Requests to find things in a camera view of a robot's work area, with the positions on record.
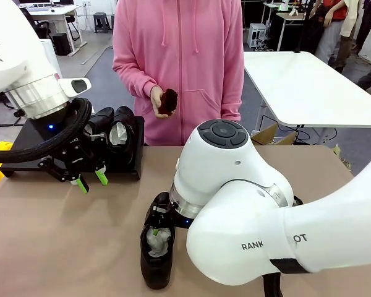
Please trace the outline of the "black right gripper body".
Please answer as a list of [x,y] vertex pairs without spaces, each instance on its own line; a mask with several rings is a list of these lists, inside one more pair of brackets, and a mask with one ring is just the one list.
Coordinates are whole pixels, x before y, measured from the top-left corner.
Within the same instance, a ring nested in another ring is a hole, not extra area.
[[181,215],[178,210],[179,206],[176,203],[154,206],[154,228],[159,229],[177,227],[189,229],[191,225],[191,219]]

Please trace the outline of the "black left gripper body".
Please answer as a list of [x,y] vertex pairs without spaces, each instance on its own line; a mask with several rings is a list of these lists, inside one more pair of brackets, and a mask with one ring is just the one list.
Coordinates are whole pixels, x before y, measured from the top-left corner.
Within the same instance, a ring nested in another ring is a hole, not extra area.
[[31,119],[33,128],[43,139],[36,149],[43,149],[43,155],[59,150],[83,132],[91,115],[91,106],[65,106],[45,117]]

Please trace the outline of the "person's right hand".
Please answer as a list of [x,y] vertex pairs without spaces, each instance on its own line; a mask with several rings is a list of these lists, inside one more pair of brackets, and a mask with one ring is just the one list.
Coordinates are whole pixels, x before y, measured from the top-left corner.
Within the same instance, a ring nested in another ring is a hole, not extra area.
[[154,86],[150,91],[150,100],[152,103],[153,111],[155,113],[155,116],[161,119],[169,117],[169,115],[167,114],[161,114],[158,110],[161,106],[162,94],[163,94],[163,90],[157,85]]

